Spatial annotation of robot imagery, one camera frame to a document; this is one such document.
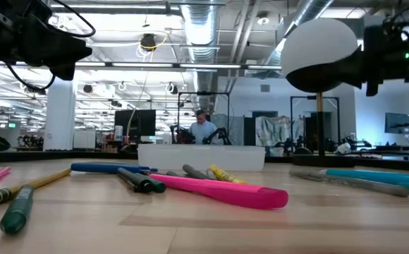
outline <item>white ball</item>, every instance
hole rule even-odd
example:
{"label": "white ball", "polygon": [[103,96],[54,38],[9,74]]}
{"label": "white ball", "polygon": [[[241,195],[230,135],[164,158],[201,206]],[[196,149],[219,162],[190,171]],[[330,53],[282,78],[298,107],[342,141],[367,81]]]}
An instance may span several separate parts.
{"label": "white ball", "polygon": [[281,52],[283,73],[317,64],[330,64],[350,56],[358,48],[355,33],[344,23],[318,18],[299,25]]}

